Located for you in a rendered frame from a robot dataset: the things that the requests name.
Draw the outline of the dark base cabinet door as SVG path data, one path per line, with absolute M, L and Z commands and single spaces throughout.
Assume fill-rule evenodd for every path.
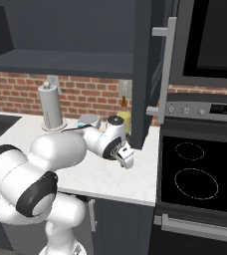
M 94 255 L 148 255 L 154 208 L 95 199 Z

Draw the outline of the yellow oil bottle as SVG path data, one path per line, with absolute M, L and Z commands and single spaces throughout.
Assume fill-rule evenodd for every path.
M 131 113 L 127 109 L 127 103 L 125 97 L 122 97 L 120 104 L 120 110 L 116 113 L 119 117 L 123 118 L 125 124 L 125 132 L 130 133 L 130 124 L 131 124 Z

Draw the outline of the white paper towel roll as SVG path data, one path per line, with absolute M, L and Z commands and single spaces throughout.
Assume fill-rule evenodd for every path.
M 63 129 L 67 122 L 63 119 L 58 88 L 50 82 L 45 82 L 38 88 L 44 121 L 42 129 L 57 131 Z

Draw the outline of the dark open wall cabinet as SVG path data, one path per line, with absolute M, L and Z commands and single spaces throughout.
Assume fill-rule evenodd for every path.
M 0 0 L 14 49 L 0 72 L 130 79 L 134 0 Z

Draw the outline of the black and grey microwave oven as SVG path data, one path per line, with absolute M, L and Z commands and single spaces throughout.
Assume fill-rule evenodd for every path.
M 170 83 L 227 88 L 227 0 L 179 0 Z

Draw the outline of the black stove with hob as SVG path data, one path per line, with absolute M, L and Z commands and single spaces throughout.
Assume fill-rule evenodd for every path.
M 227 96 L 168 95 L 158 145 L 155 215 L 227 227 Z M 227 242 L 153 223 L 149 255 L 227 255 Z

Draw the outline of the white wall outlet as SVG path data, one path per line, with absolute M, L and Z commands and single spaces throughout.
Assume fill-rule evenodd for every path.
M 51 85 L 55 85 L 55 86 L 58 88 L 58 93 L 61 92 L 60 83 L 59 83 L 59 77 L 58 77 L 58 76 L 48 75 L 48 76 L 47 76 L 47 81 L 48 81 Z
M 132 97 L 132 80 L 118 81 L 118 95 L 128 99 Z

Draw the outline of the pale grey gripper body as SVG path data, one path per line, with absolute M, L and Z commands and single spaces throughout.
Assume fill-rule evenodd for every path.
M 133 167 L 133 154 L 134 150 L 128 144 L 126 144 L 117 152 L 116 160 L 125 169 L 130 169 Z

